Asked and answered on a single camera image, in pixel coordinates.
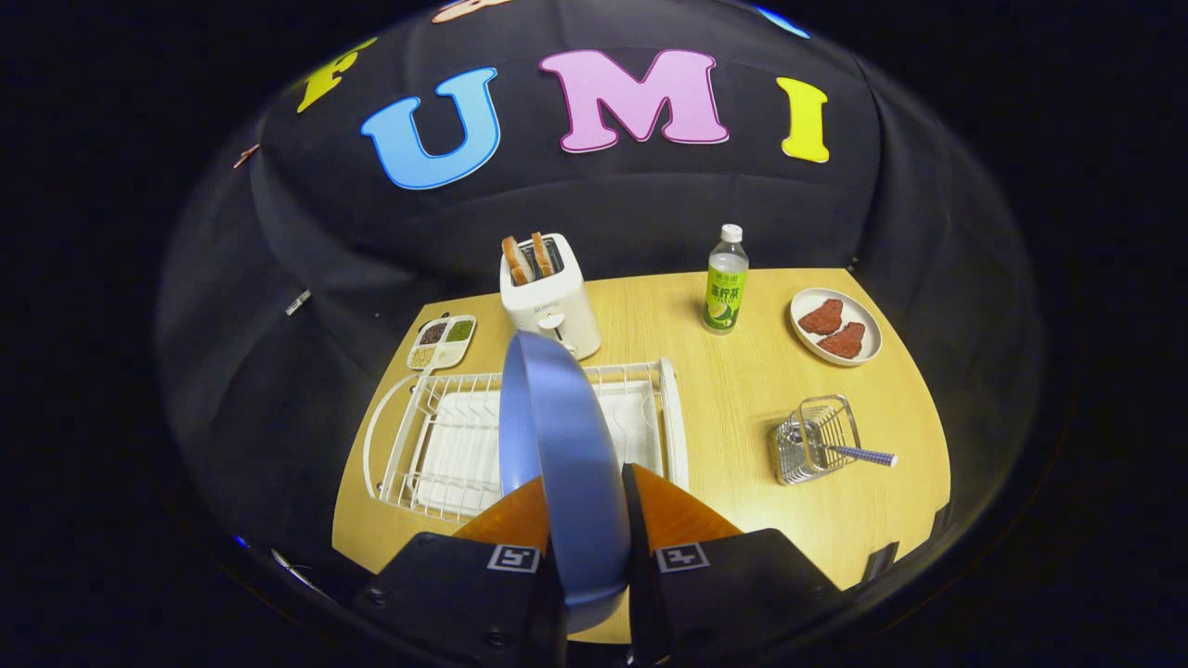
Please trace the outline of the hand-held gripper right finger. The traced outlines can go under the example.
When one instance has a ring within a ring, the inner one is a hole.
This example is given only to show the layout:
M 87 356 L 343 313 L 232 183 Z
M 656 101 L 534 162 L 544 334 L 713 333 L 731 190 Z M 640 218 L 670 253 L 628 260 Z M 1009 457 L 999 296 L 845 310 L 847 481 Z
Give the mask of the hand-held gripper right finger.
M 746 532 L 652 470 L 624 465 L 637 667 L 767 667 L 845 595 L 784 532 Z

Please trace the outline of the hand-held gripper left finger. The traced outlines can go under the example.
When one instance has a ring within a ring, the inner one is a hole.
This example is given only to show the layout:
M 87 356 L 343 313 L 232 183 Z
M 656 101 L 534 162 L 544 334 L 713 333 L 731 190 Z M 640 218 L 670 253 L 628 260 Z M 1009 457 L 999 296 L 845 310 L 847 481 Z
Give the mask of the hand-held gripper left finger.
M 453 535 L 416 532 L 355 609 L 432 667 L 565 664 L 568 613 L 543 479 Z

